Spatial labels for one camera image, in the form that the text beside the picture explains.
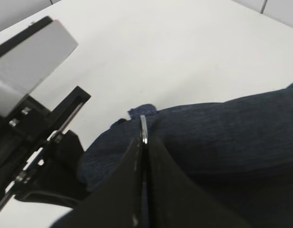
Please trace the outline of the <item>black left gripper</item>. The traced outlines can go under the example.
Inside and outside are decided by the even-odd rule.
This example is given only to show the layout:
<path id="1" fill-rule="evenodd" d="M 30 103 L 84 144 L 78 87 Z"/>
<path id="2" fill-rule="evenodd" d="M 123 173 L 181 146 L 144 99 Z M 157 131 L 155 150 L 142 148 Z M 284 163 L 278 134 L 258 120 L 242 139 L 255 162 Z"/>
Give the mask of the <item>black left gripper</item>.
<path id="1" fill-rule="evenodd" d="M 67 126 L 89 99 L 75 87 L 52 111 L 27 97 L 0 117 L 0 209 L 11 198 L 73 208 L 87 197 L 77 179 L 84 150 Z"/>

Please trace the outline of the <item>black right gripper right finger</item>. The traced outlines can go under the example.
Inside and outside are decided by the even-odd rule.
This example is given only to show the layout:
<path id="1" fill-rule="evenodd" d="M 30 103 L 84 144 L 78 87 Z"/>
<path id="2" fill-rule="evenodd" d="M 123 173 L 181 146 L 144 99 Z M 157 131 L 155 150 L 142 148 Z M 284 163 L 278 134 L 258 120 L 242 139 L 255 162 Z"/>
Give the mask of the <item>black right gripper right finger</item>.
<path id="1" fill-rule="evenodd" d="M 197 186 L 158 138 L 148 140 L 148 212 L 152 228 L 248 228 L 238 214 Z"/>

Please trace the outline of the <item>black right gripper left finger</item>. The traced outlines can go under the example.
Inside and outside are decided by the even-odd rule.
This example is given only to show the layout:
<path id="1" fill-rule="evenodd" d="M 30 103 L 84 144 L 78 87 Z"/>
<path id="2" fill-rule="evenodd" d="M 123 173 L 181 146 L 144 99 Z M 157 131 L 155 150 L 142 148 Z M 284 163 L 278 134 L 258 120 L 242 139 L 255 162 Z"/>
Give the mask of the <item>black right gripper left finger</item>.
<path id="1" fill-rule="evenodd" d="M 111 176 L 53 228 L 141 228 L 142 140 L 130 142 Z"/>

